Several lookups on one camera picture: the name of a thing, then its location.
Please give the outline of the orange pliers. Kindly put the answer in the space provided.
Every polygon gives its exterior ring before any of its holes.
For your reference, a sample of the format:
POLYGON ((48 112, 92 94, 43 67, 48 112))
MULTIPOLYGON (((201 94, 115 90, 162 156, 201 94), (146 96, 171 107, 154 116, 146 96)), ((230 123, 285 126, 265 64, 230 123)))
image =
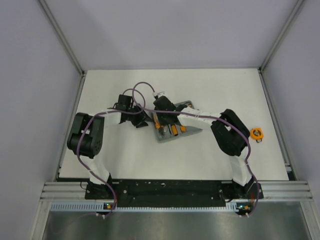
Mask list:
POLYGON ((166 133, 166 131, 167 131, 166 126, 161 125, 161 124, 159 123, 156 114, 153 115, 153 120, 154 120, 155 128, 158 130, 159 135, 160 135, 162 138, 164 138, 164 137, 165 137, 165 133, 166 133))

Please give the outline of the grey plastic tool case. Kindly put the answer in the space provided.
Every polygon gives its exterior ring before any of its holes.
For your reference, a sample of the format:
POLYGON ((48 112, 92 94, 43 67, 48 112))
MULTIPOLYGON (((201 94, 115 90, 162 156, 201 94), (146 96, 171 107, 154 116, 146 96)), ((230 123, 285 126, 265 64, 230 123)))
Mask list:
POLYGON ((194 135, 194 134, 200 133, 202 131, 200 128, 197 128, 197 127, 185 126, 186 132, 181 132, 181 130, 180 130, 181 125, 175 124, 177 127, 177 130, 178 130, 178 136, 173 136, 172 130, 171 130, 171 125, 162 125, 162 126, 166 126, 166 133, 165 133, 164 137, 161 137, 159 135, 158 130, 155 128, 155 123, 154 123, 154 118, 153 118, 154 114, 156 114, 156 113, 153 113, 153 112, 151 113, 151 118, 153 119, 153 129, 154 129, 155 137, 159 143, 172 141, 172 140, 177 139, 178 137, 186 137, 186 136, 194 135))

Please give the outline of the orange tape measure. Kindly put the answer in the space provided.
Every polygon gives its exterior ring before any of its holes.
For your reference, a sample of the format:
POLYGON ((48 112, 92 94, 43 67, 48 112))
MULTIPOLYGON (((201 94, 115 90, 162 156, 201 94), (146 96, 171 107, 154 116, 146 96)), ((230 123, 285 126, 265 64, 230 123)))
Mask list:
POLYGON ((257 143, 261 143, 264 139, 264 133, 260 127, 252 128, 250 130, 250 137, 257 143))

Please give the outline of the orange utility knife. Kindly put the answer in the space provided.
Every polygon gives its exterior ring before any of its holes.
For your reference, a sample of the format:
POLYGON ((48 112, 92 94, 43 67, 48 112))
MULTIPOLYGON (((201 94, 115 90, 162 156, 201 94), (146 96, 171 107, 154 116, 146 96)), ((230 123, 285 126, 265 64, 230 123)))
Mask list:
POLYGON ((186 127, 185 126, 180 126, 180 131, 182 132, 182 133, 185 133, 187 130, 186 130, 186 127))

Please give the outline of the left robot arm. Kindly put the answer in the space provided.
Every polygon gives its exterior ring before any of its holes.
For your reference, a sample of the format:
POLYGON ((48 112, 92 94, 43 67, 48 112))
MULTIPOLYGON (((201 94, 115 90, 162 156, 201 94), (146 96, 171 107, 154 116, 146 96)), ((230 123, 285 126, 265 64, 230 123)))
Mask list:
POLYGON ((76 156, 89 173, 90 181, 102 198, 109 198, 114 187, 108 180, 111 176, 101 159, 97 157, 103 147, 106 127, 131 122, 135 128, 147 127, 152 118, 134 104, 129 95, 120 94, 113 107, 99 114, 76 113, 67 139, 67 148, 76 156))

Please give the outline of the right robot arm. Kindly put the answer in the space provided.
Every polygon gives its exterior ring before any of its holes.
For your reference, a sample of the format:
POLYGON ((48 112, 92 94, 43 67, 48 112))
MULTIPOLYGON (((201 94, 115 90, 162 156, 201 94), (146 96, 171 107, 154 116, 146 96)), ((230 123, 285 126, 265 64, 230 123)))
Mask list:
POLYGON ((252 191, 249 182, 255 177, 249 167, 251 145, 250 131, 237 114, 226 109, 222 113, 210 113, 188 106, 186 103, 174 105, 164 94, 154 97, 154 113, 159 123, 179 125, 211 131, 220 150, 229 156, 232 169, 233 192, 239 198, 245 198, 252 191))

